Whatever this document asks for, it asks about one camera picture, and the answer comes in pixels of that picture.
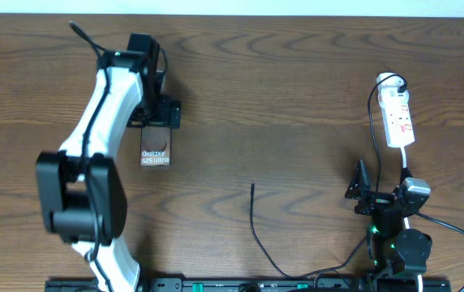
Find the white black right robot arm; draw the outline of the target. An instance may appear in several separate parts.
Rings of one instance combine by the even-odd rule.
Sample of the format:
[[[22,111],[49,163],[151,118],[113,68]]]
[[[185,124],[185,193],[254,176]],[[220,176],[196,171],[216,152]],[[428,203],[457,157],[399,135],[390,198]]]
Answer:
[[[363,161],[356,163],[345,197],[357,201],[355,213],[371,218],[368,245],[376,261],[375,272],[366,277],[371,291],[382,291],[386,286],[400,289],[401,281],[413,281],[417,290],[423,288],[418,277],[427,270],[432,238],[407,227],[405,219],[423,207],[430,193],[427,182],[412,177],[407,168],[392,192],[373,191]]]

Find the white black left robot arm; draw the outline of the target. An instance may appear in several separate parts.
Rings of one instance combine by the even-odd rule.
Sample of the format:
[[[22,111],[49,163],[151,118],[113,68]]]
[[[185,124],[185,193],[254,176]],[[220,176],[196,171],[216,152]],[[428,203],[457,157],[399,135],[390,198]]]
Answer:
[[[141,291],[148,288],[123,231],[127,198],[115,158],[129,127],[180,126],[181,103],[162,91],[165,51],[150,35],[131,34],[125,50],[96,43],[92,97],[71,135],[35,165],[45,228],[88,262],[90,280],[48,280],[47,291]]]

